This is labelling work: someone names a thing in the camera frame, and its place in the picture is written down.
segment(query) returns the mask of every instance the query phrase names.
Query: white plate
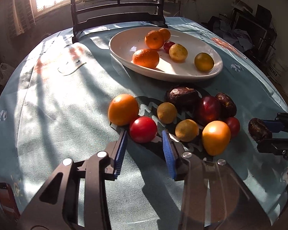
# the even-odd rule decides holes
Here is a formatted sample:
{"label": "white plate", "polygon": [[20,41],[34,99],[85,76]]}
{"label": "white plate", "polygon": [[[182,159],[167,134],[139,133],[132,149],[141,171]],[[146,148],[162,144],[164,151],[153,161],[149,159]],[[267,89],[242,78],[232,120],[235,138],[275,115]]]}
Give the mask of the white plate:
{"label": "white plate", "polygon": [[[164,81],[200,81],[218,75],[223,62],[220,55],[204,41],[189,34],[169,29],[169,41],[183,45],[188,50],[188,57],[184,63],[175,63],[163,48],[158,50],[160,61],[155,69],[133,64],[132,55],[136,50],[148,48],[144,42],[146,34],[158,27],[136,27],[116,34],[109,42],[112,55],[125,67],[142,75]],[[214,67],[207,73],[200,72],[194,65],[194,58],[199,53],[208,53],[214,60]]]}

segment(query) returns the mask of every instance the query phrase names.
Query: tablecloth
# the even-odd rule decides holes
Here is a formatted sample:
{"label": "tablecloth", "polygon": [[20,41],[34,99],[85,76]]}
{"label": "tablecloth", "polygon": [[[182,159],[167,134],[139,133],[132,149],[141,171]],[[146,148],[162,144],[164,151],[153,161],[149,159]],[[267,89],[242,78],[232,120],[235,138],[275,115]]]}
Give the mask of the tablecloth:
{"label": "tablecloth", "polygon": [[[274,119],[278,112],[288,112],[286,103],[249,59],[215,34],[185,18],[166,18],[166,23],[220,54],[222,72],[197,85],[234,100],[241,131],[216,158],[228,161],[274,222],[288,196],[288,162],[258,153],[247,125],[253,117]],[[110,54],[108,43],[115,34],[145,25],[150,24],[91,28],[74,45],[72,29],[63,30],[44,39],[16,68],[0,97],[0,182],[12,185],[20,212],[63,159],[85,160],[117,139],[107,118],[114,97],[127,93],[142,98],[143,115],[155,110],[174,85],[135,73]],[[165,162],[143,146],[129,141],[121,175],[106,181],[106,191],[112,229],[177,229],[183,182],[171,180]]]}

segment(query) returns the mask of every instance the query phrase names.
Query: plastic bag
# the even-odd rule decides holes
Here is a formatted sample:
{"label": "plastic bag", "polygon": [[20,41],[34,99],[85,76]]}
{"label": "plastic bag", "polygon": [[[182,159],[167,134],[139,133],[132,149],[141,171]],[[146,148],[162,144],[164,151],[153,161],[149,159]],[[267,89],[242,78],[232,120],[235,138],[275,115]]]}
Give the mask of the plastic bag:
{"label": "plastic bag", "polygon": [[15,68],[11,67],[6,63],[0,64],[0,85],[5,86],[8,82],[8,79],[11,77],[12,73],[14,72]]}

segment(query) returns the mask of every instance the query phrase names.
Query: red phone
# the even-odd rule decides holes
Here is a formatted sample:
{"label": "red phone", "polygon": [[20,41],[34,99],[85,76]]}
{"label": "red phone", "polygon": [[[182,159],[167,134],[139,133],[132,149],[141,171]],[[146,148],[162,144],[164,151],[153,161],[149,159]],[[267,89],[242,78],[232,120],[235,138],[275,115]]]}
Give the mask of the red phone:
{"label": "red phone", "polygon": [[5,182],[0,182],[0,203],[3,212],[7,217],[11,220],[18,221],[20,213],[17,208],[14,194],[11,186]]}

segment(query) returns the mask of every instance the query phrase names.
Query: bucket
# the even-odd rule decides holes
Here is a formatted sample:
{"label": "bucket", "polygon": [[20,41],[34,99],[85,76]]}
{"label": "bucket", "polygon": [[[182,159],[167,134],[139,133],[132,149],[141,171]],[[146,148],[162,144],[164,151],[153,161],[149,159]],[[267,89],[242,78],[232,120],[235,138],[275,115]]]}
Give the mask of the bucket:
{"label": "bucket", "polygon": [[282,76],[288,71],[288,66],[286,66],[282,60],[275,55],[271,58],[270,65],[268,67],[267,73],[276,83],[282,82]]}

